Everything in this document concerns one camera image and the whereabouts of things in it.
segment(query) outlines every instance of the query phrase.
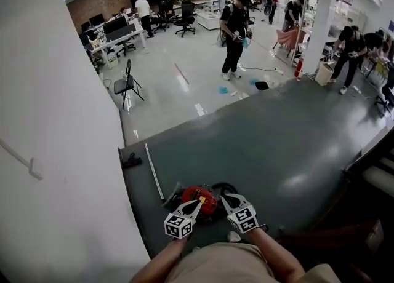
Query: white stick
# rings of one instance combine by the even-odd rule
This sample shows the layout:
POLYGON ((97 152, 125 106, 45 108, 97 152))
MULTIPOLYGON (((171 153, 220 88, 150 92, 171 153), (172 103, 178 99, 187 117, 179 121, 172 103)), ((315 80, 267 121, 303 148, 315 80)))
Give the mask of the white stick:
POLYGON ((159 181, 158 181, 158 178, 157 178, 157 176, 156 176, 155 168, 153 167, 153 163, 152 163, 152 160, 151 160, 150 155, 149 155, 149 150, 148 150, 148 145, 147 145, 147 144, 145 144, 145 149, 146 149, 146 151, 147 151, 147 155, 148 155, 148 159, 149 159, 149 164, 150 164, 150 169, 152 170, 153 178, 155 179, 156 186, 158 187, 158 191, 159 191, 159 194, 160 194, 160 198, 161 198, 162 200, 164 200, 164 196, 163 196, 163 193, 161 192, 161 188, 160 188, 160 185, 159 185, 159 181))

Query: pink chair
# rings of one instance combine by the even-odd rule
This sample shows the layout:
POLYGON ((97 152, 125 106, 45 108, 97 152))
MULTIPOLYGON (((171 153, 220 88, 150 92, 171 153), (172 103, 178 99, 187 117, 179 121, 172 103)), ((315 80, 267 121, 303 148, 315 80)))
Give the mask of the pink chair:
MULTIPOLYGON (((287 57, 286 57, 286 58, 288 58, 291 50, 296 49, 298 29, 290 30, 290 31, 287 31, 286 33, 284 33, 281 30, 276 30, 276 34, 278 35, 278 41, 276 42, 275 46, 273 46, 272 49, 275 49, 275 47, 278 43, 288 46, 290 48, 289 53, 287 54, 287 57)), ((304 37, 305 37, 305 33, 303 31, 301 31, 300 40, 299 40, 300 43, 302 43, 302 41, 304 40, 304 37)))

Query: white column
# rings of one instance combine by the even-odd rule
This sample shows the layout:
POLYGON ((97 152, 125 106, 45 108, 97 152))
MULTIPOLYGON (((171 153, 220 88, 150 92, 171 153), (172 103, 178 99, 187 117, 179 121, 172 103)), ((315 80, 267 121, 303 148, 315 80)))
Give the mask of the white column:
POLYGON ((312 36, 305 54, 302 71, 314 73, 319 65, 324 44, 328 36, 329 28, 335 12, 336 0, 319 0, 315 22, 312 28, 312 36))

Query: blue object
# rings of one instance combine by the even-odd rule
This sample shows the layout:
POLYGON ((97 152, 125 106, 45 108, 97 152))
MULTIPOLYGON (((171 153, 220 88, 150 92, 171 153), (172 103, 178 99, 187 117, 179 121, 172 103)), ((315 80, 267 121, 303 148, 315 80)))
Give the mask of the blue object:
POLYGON ((249 47, 249 45, 247 44, 246 38, 244 38, 244 39, 242 40, 242 46, 243 46, 245 49, 247 49, 247 47, 249 47))
POLYGON ((228 93, 227 87, 219 87, 219 93, 220 94, 227 94, 228 93))
POLYGON ((251 79, 250 80, 250 85, 255 85, 257 82, 260 82, 258 79, 251 79))

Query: fire extinguisher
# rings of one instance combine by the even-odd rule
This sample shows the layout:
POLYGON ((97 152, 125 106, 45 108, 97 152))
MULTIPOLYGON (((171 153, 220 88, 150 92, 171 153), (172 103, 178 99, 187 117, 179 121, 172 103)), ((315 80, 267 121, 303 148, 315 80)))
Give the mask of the fire extinguisher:
POLYGON ((301 81, 300 72, 302 72, 302 59, 298 61, 297 69, 294 72, 294 76, 297 78, 297 81, 301 81))

